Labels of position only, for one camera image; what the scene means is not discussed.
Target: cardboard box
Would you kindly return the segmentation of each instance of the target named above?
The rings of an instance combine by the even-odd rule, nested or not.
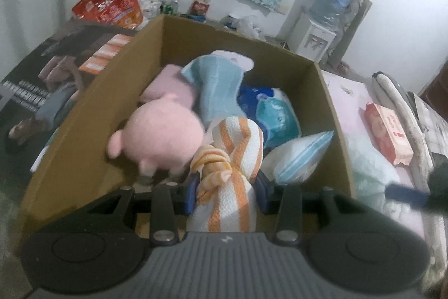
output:
[[[304,189],[330,186],[354,196],[343,135],[317,64],[206,24],[159,16],[109,62],[61,125],[23,198],[18,222],[24,235],[120,186],[132,185],[137,166],[125,157],[107,159],[109,137],[137,108],[140,94],[161,67],[168,63],[186,65],[215,50],[252,58],[255,67],[246,73],[244,83],[281,88],[304,135],[335,131],[325,157]],[[259,230],[273,229],[274,219],[259,218]]]

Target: blue package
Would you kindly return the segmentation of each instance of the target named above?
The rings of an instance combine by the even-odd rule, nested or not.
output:
[[[291,103],[280,89],[242,85],[237,101],[247,118],[263,131],[264,148],[274,148],[301,136]]]

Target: stuffed animal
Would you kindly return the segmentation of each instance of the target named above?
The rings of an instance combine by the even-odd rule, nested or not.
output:
[[[139,107],[125,128],[109,139],[109,157],[115,159],[124,152],[146,177],[158,168],[169,170],[170,176],[182,174],[202,143],[204,128],[198,116],[176,98],[168,93]]]

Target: screw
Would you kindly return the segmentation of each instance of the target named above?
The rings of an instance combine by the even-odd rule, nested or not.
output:
[[[283,242],[294,242],[299,238],[299,234],[290,230],[279,231],[276,234],[277,238]]]
[[[168,230],[160,230],[154,233],[154,239],[159,242],[170,242],[174,239],[174,232]]]

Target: striped cloth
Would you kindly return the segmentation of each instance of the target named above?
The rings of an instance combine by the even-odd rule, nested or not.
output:
[[[199,148],[191,162],[201,182],[187,231],[253,232],[257,210],[250,183],[263,159],[263,132],[252,120],[228,117],[212,135],[213,145]]]

